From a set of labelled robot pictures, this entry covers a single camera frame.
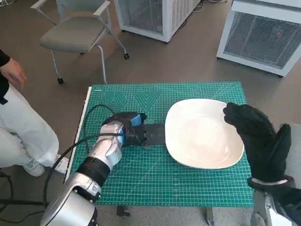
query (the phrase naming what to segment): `white machine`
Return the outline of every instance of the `white machine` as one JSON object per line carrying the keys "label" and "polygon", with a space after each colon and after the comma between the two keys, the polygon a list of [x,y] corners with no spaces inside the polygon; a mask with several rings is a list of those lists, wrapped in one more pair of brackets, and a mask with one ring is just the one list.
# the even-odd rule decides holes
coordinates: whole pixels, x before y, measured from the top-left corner
{"label": "white machine", "polygon": [[169,42],[200,0],[115,0],[121,30]]}
{"label": "white machine", "polygon": [[234,0],[217,57],[286,76],[301,57],[301,1]]}

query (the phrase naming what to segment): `white sneaker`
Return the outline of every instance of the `white sneaker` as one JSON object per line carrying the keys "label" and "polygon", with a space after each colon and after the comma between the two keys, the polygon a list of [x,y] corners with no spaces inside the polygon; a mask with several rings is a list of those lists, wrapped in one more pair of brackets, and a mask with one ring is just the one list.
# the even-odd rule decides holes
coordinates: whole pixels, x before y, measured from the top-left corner
{"label": "white sneaker", "polygon": [[[61,157],[60,154],[56,155],[54,163]],[[65,174],[67,172],[69,159],[66,157],[63,157],[62,160],[58,163],[57,167],[55,168],[56,171]]]}
{"label": "white sneaker", "polygon": [[34,177],[39,177],[45,172],[45,167],[34,159],[24,165],[23,168],[26,172]]}

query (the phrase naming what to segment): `human hand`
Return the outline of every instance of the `human hand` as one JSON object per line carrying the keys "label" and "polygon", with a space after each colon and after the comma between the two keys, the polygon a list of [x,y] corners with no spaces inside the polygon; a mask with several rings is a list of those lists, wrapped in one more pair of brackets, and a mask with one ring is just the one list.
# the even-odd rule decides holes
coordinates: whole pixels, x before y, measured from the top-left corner
{"label": "human hand", "polygon": [[13,86],[19,85],[21,90],[24,89],[27,78],[24,69],[17,61],[14,61],[11,58],[6,65],[0,67],[0,71],[2,75],[7,78],[9,83],[11,83]]}
{"label": "human hand", "polygon": [[223,111],[225,121],[236,127],[244,142],[252,177],[262,182],[283,180],[291,146],[291,127],[283,124],[275,133],[268,117],[249,105],[228,103]]}

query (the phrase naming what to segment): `grid lines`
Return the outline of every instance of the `grid lines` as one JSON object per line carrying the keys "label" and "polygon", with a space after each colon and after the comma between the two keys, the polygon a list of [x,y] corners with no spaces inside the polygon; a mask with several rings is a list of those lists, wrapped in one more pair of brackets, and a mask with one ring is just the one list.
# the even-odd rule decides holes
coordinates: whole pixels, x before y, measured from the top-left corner
{"label": "grid lines", "polygon": [[[245,104],[240,82],[160,83],[95,85],[87,112],[94,105],[107,104],[116,112],[146,113],[147,123],[164,123],[169,108],[177,101],[208,98]],[[99,132],[110,117],[104,108],[95,109],[87,122],[87,135]],[[95,139],[89,140],[92,148]],[[250,168],[244,154],[232,167],[218,170],[193,169],[177,163],[165,146],[124,147],[97,204],[151,206],[250,207],[252,189],[247,185]],[[85,144],[76,148],[71,172],[86,157]]]}

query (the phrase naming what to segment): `white plate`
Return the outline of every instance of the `white plate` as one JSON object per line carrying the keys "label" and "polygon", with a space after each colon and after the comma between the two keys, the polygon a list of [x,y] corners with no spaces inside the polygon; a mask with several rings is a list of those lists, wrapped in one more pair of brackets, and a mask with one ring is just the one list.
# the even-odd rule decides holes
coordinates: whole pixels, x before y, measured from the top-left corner
{"label": "white plate", "polygon": [[237,163],[244,144],[224,120],[226,104],[210,99],[175,103],[165,122],[166,146],[179,163],[200,169],[222,169]]}

